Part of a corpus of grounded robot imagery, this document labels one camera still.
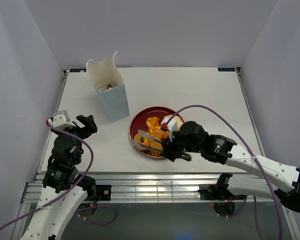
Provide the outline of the large round bread roll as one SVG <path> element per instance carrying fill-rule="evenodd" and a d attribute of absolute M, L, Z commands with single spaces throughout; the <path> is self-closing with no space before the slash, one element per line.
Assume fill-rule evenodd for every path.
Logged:
<path fill-rule="evenodd" d="M 161 124 L 166 123 L 172 116 L 173 116 L 172 114 L 164 116 L 163 120 L 161 121 Z M 184 120 L 179 115 L 174 116 L 173 120 L 176 121 L 178 130 L 185 123 Z"/>

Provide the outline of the metal serving tongs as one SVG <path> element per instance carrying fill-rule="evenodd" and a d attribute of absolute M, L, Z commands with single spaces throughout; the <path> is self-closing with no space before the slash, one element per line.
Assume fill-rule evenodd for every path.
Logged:
<path fill-rule="evenodd" d="M 147 133 L 147 132 L 145 132 L 145 131 L 143 131 L 143 130 L 138 130 L 138 134 L 140 134 L 142 137 L 144 137 L 144 138 L 148 138 L 149 140 L 155 140 L 155 141 L 158 141 L 156 138 L 154 138 L 154 137 L 152 137 L 149 133 Z M 152 148 L 152 147 L 147 147 L 147 146 L 144 146 L 144 145 L 142 145 L 142 147 L 145 147 L 147 150 L 149 150 L 149 151 L 153 151 L 153 152 L 156 152 L 156 153 L 159 153 L 161 156 L 162 156 L 162 151 L 160 151 L 160 150 L 158 150 L 158 149 L 156 149 L 156 148 Z M 182 152 L 181 153 L 181 158 L 180 159 L 183 159 L 183 160 L 185 160 L 185 161 L 187 161 L 187 162 L 191 162 L 192 161 L 192 156 L 190 155 L 190 154 L 188 154 L 188 153 L 186 153 L 186 152 Z"/>

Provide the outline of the small glazed donut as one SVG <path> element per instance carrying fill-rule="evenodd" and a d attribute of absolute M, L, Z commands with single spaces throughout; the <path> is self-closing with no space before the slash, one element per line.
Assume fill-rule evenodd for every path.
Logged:
<path fill-rule="evenodd" d="M 149 139 L 146 137 L 141 136 L 139 133 L 137 133 L 134 136 L 134 145 L 135 147 L 139 150 L 139 151 L 146 151 L 147 149 L 143 146 L 149 147 L 150 146 L 150 142 Z"/>

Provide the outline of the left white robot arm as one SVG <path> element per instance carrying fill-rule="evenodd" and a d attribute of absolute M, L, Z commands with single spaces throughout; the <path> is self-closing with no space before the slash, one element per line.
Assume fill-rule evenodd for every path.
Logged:
<path fill-rule="evenodd" d="M 40 198 L 23 240 L 59 240 L 79 205 L 96 195 L 95 180 L 79 174 L 84 140 L 98 131 L 92 115 L 78 115 L 70 121 L 67 111 L 55 113 L 47 120 L 57 135 L 53 142 Z"/>

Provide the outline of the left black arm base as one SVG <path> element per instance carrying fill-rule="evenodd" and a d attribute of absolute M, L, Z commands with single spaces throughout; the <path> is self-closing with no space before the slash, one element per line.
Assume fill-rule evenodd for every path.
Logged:
<path fill-rule="evenodd" d="M 86 201 L 110 201 L 112 194 L 111 185 L 94 185 L 87 191 Z"/>

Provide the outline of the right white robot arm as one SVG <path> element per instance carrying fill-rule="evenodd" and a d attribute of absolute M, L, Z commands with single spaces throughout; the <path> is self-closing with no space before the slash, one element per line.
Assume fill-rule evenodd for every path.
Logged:
<path fill-rule="evenodd" d="M 274 194 L 280 203 L 300 213 L 300 166 L 281 164 L 261 155 L 254 156 L 233 139 L 222 135 L 210 135 L 201 125 L 187 121 L 178 127 L 174 120 L 161 124 L 168 132 L 163 141 L 162 155 L 170 161 L 191 161 L 191 153 L 199 153 L 209 162 L 244 170 L 277 186 Z"/>

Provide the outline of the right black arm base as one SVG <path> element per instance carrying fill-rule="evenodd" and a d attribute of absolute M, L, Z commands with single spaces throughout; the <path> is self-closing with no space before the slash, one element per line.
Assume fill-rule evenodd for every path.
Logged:
<path fill-rule="evenodd" d="M 217 186 L 216 184 L 206 185 L 200 184 L 197 190 L 200 194 L 201 200 L 244 200 L 246 195 L 234 195 L 225 186 Z"/>

